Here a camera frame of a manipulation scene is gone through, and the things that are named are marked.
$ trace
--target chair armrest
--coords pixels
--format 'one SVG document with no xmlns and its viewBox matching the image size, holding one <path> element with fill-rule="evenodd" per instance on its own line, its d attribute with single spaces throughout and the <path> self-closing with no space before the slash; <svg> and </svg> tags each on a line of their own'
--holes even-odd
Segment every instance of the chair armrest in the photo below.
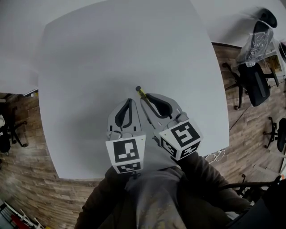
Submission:
<svg viewBox="0 0 286 229">
<path fill-rule="evenodd" d="M 273 71 L 272 68 L 270 68 L 270 70 L 271 70 L 270 74 L 264 74 L 265 79 L 274 79 L 275 83 L 276 83 L 276 86 L 279 87 L 279 81 L 278 81 L 278 78 L 276 76 L 275 71 Z"/>
<path fill-rule="evenodd" d="M 261 82 L 261 78 L 259 77 L 258 72 L 255 72 L 254 75 L 255 75 L 255 78 L 256 78 L 256 81 L 257 81 L 260 93 L 261 93 L 262 97 L 265 97 L 266 96 L 266 92 L 264 90 L 264 87 L 263 87 L 263 84 Z"/>
</svg>

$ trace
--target white desk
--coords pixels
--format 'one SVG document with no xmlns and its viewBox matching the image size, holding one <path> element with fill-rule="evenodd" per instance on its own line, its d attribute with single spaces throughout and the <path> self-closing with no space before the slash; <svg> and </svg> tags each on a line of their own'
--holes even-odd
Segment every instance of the white desk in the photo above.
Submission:
<svg viewBox="0 0 286 229">
<path fill-rule="evenodd" d="M 151 139 L 138 85 L 195 119 L 200 155 L 229 144 L 219 64 L 190 0 L 108 0 L 76 10 L 46 26 L 40 54 L 42 124 L 60 178 L 104 176 L 107 117 L 126 98 L 136 100 L 148 134 L 144 170 L 173 165 Z"/>
</svg>

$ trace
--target person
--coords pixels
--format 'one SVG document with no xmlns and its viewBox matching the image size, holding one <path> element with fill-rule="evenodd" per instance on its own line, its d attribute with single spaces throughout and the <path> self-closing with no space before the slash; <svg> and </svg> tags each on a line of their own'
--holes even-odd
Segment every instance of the person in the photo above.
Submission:
<svg viewBox="0 0 286 229">
<path fill-rule="evenodd" d="M 176 161 L 181 167 L 117 174 L 111 167 L 79 213 L 75 229 L 223 228 L 228 212 L 242 213 L 250 203 L 197 152 Z"/>
</svg>

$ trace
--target chair backrest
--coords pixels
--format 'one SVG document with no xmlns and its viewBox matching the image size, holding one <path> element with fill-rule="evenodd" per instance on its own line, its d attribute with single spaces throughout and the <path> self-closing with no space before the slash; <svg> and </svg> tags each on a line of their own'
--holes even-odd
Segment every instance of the chair backrest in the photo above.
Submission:
<svg viewBox="0 0 286 229">
<path fill-rule="evenodd" d="M 280 152 L 283 151 L 286 140 L 286 119 L 282 118 L 279 122 L 277 148 Z"/>
<path fill-rule="evenodd" d="M 270 89 L 260 65 L 247 67 L 241 64 L 238 71 L 240 83 L 247 90 L 251 104 L 258 106 L 263 103 L 270 96 Z"/>
<path fill-rule="evenodd" d="M 273 30 L 267 24 L 258 21 L 253 29 L 247 62 L 251 60 L 256 62 L 257 59 L 262 59 L 272 38 Z"/>
<path fill-rule="evenodd" d="M 261 16 L 260 16 L 259 20 L 264 21 L 265 23 L 270 25 L 272 28 L 277 27 L 277 19 L 270 10 L 262 9 L 260 11 L 260 14 L 261 14 Z"/>
<path fill-rule="evenodd" d="M 237 63 L 248 63 L 252 66 L 252 63 L 262 60 L 272 38 L 273 30 L 264 22 L 258 21 L 254 26 L 253 34 L 237 56 Z"/>
</svg>

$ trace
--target plastic wrap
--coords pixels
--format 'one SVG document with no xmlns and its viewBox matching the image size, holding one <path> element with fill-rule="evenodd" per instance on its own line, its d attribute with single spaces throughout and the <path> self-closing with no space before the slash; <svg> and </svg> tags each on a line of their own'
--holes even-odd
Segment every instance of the plastic wrap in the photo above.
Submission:
<svg viewBox="0 0 286 229">
<path fill-rule="evenodd" d="M 236 61 L 238 64 L 246 64 L 248 67 L 255 65 L 264 58 L 265 52 L 273 37 L 273 30 L 250 34 L 247 43 L 241 49 Z"/>
</svg>

